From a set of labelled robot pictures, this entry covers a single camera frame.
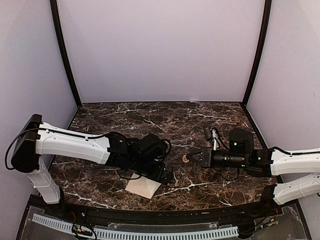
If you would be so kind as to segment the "round brown seal sticker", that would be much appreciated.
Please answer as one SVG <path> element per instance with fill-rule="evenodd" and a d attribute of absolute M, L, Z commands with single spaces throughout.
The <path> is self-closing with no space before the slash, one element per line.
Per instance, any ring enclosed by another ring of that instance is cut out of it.
<path fill-rule="evenodd" d="M 184 163 L 188 163 L 188 162 L 189 162 L 189 160 L 187 159 L 187 156 L 186 156 L 186 155 L 184 155 L 184 156 L 182 157 L 182 161 L 183 161 Z"/>

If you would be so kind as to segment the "pink envelope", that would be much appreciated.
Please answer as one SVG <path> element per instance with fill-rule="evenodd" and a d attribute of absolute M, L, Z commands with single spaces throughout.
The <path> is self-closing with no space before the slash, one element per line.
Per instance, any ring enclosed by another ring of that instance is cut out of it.
<path fill-rule="evenodd" d="M 129 180 L 125 190 L 141 197 L 151 199 L 154 193 L 161 186 L 161 183 L 150 180 L 144 176 L 141 176 L 139 179 L 135 179 L 137 177 L 139 177 L 139 175 L 135 173 L 132 174 L 132 179 Z"/>

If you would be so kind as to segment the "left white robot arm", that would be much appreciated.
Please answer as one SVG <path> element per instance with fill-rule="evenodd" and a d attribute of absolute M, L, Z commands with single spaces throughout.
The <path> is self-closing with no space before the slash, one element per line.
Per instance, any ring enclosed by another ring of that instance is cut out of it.
<path fill-rule="evenodd" d="M 54 182 L 43 155 L 82 159 L 136 174 L 133 180 L 148 179 L 166 185 L 173 177 L 165 159 L 172 145 L 150 133 L 141 139 L 128 138 L 119 132 L 101 135 L 58 128 L 33 114 L 6 150 L 7 170 L 25 174 L 43 200 L 60 218 L 67 218 L 70 206 L 64 202 L 63 190 Z"/>

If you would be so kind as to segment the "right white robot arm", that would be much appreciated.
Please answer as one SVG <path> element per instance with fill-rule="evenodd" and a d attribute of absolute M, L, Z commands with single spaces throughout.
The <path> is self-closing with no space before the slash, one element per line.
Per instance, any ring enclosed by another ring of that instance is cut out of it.
<path fill-rule="evenodd" d="M 284 174 L 305 173 L 304 177 L 264 188 L 255 213 L 266 217 L 277 205 L 320 192 L 320 150 L 318 148 L 286 151 L 279 147 L 255 149 L 253 134 L 243 128 L 229 132 L 229 146 L 217 148 L 218 131 L 204 127 L 205 138 L 211 147 L 188 153 L 186 159 L 202 168 L 234 168 L 256 178 L 269 178 Z"/>

